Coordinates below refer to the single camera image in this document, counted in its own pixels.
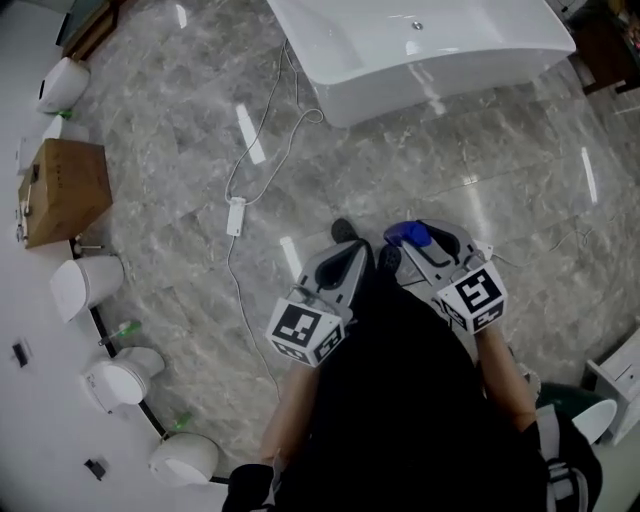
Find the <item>power adapter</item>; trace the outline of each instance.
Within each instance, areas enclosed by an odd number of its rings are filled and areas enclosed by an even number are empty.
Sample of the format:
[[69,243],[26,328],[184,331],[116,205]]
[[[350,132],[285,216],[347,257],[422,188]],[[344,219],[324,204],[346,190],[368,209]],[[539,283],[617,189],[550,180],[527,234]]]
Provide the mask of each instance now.
[[227,234],[237,237],[242,233],[242,223],[244,221],[244,210],[247,206],[247,200],[244,197],[232,197],[229,205]]

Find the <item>white bathtub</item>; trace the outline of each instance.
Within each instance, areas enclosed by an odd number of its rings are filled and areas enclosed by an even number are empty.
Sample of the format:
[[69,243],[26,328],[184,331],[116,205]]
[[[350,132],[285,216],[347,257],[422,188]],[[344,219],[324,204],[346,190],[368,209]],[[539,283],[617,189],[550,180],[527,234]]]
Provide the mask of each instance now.
[[575,51],[545,0],[268,2],[338,127],[526,83]]

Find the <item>cardboard box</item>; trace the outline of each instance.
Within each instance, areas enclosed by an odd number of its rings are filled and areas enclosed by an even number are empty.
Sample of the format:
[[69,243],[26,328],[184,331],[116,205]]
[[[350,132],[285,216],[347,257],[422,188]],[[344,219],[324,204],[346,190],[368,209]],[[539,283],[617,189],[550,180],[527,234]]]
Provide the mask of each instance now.
[[102,146],[45,140],[20,186],[20,201],[27,200],[34,173],[27,248],[74,238],[113,203]]

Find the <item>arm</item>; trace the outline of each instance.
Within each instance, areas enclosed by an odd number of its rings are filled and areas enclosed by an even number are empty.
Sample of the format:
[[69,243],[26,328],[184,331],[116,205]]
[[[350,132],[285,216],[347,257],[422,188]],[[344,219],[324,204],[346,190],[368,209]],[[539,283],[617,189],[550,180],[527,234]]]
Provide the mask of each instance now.
[[288,463],[306,440],[318,376],[317,368],[292,363],[282,399],[262,436],[260,457],[263,464],[271,465],[278,452],[284,463]]
[[520,431],[536,421],[536,404],[498,327],[476,334],[487,397]]

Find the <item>person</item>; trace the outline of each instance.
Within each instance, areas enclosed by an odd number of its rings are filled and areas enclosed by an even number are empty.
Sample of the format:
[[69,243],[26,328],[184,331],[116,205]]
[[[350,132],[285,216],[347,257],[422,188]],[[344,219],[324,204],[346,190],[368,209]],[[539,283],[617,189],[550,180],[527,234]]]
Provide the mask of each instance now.
[[[357,239],[343,219],[332,234]],[[357,323],[319,368],[292,363],[261,463],[233,471],[223,512],[551,507],[535,402],[500,330],[476,335],[478,371],[447,322],[398,285],[400,258],[382,249],[352,304]],[[592,510],[600,465],[556,414],[559,458],[585,475]],[[557,506],[579,509],[575,494]]]

